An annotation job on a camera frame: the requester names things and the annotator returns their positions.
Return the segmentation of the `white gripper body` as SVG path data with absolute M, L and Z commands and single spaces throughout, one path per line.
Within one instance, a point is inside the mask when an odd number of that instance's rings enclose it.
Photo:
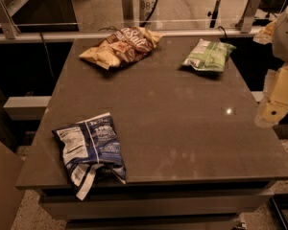
M 268 70 L 265 87 L 269 104 L 288 109 L 288 62 L 277 71 Z

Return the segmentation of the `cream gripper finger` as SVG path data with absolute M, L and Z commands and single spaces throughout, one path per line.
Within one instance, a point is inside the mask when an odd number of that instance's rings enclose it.
M 259 44 L 268 44 L 272 42 L 276 21 L 272 21 L 261 29 L 254 37 L 253 41 Z
M 288 113 L 288 108 L 278 103 L 262 100 L 257 109 L 254 123 L 258 127 L 276 126 Z

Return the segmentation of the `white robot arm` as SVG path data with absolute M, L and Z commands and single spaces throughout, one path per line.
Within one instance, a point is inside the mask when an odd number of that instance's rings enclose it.
M 273 55 L 284 64 L 265 76 L 263 98 L 254 122 L 258 127 L 272 127 L 288 114 L 288 6 L 281 15 L 261 29 L 253 41 L 272 44 Z

